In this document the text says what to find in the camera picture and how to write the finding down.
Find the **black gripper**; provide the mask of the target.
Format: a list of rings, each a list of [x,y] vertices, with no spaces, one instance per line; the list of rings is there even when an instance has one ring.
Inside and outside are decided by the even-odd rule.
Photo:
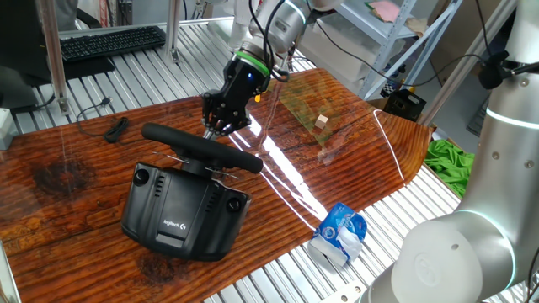
[[[269,69],[258,59],[233,56],[225,66],[222,88],[201,95],[203,137],[216,139],[249,126],[251,119],[245,106],[261,90],[269,75]]]

